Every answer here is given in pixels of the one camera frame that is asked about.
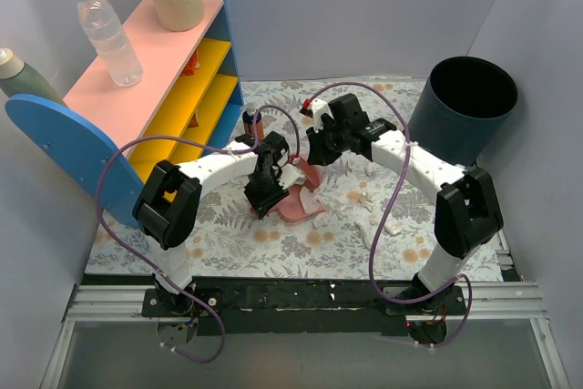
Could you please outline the pink hand brush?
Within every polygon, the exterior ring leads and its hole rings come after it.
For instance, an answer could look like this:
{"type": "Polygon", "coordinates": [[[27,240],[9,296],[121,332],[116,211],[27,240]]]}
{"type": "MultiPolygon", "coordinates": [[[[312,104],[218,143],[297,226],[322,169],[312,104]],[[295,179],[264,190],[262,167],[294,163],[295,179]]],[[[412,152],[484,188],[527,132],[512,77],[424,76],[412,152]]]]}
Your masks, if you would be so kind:
{"type": "Polygon", "coordinates": [[[305,176],[305,181],[302,183],[309,191],[315,191],[322,183],[322,178],[319,170],[313,165],[310,165],[302,156],[293,156],[291,163],[298,168],[305,176]]]}

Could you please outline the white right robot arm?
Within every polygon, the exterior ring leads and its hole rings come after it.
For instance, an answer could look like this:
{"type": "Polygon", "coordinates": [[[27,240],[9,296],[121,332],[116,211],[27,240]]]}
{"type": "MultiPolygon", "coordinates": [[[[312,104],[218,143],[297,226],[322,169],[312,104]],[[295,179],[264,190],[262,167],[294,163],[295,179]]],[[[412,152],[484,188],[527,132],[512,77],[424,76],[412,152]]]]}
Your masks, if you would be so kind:
{"type": "Polygon", "coordinates": [[[370,120],[354,94],[330,102],[308,99],[301,113],[312,119],[309,164],[327,166],[351,151],[399,173],[400,183],[415,186],[434,204],[435,248],[411,285],[385,300],[436,312],[467,261],[503,227],[491,176],[442,161],[383,118],[370,120]]]}

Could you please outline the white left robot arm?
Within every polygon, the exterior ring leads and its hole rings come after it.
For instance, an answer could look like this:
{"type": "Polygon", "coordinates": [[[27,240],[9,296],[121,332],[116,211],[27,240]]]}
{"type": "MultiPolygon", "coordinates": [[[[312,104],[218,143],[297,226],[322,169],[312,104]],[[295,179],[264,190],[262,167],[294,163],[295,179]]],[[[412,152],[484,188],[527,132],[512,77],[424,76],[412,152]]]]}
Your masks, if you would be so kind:
{"type": "Polygon", "coordinates": [[[199,202],[213,190],[246,177],[243,193],[256,216],[263,218],[303,178],[289,152],[286,139],[276,132],[259,141],[243,134],[220,152],[178,165],[162,160],[154,166],[132,216],[159,245],[155,278],[164,291],[162,304],[171,314],[182,316],[193,307],[185,241],[193,231],[199,202]]]}

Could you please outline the pink dustpan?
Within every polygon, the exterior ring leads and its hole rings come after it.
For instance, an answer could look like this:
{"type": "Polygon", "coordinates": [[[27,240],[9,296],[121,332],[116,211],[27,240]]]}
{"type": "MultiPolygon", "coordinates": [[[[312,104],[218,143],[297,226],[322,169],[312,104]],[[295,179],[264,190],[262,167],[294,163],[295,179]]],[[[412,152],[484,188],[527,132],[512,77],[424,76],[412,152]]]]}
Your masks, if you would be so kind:
{"type": "Polygon", "coordinates": [[[289,188],[289,196],[284,200],[280,201],[275,207],[273,207],[269,213],[277,213],[280,218],[284,221],[294,223],[302,220],[306,220],[312,216],[306,216],[303,213],[300,200],[299,192],[304,186],[293,185],[289,188]]]}

